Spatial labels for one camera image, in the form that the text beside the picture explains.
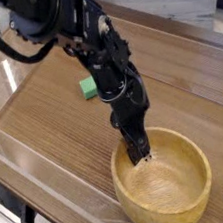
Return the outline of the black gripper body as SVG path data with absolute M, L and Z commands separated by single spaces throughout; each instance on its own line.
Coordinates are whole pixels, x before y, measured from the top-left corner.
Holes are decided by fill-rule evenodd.
M 118 121 L 124 124 L 134 120 L 139 128 L 145 129 L 145 114 L 150 102 L 134 64 L 129 62 L 122 72 L 110 66 L 96 70 L 95 79 L 100 99 L 111 106 Z

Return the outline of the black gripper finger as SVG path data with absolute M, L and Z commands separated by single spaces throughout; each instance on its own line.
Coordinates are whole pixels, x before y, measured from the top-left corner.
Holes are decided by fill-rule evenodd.
M 122 136 L 127 144 L 128 156 L 132 164 L 138 164 L 142 158 L 149 155 L 151 149 L 145 129 L 122 129 Z
M 138 137 L 139 137 L 139 125 L 134 120 L 127 120 L 126 123 L 121 124 L 116 118 L 115 112 L 111 113 L 110 124 L 116 130 L 119 130 L 127 144 L 127 154 L 135 166 L 142 160 L 143 156 L 139 149 Z

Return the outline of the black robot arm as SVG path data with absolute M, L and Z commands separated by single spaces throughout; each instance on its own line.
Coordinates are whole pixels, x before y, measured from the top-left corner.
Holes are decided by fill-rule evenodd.
M 0 51 L 9 58 L 34 64 L 60 46 L 89 71 L 100 99 L 111 106 L 111 124 L 127 144 L 135 165 L 151 157 L 145 129 L 148 95 L 131 50 L 95 0 L 0 0 L 10 11 L 16 35 L 41 46 L 33 56 L 23 55 L 0 38 Z

